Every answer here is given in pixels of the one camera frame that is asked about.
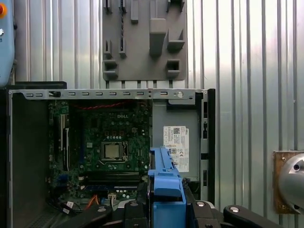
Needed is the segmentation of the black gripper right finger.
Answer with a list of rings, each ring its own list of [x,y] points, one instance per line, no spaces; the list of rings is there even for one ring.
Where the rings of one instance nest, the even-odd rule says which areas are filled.
[[[226,206],[222,212],[208,201],[193,203],[193,226],[195,228],[282,228],[240,205]]]

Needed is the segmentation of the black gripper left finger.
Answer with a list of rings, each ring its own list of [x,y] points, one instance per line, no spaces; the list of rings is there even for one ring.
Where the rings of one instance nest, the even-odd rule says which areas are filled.
[[[61,223],[58,228],[144,228],[145,206],[139,201],[127,201],[113,210],[107,205],[93,205],[79,215]]]

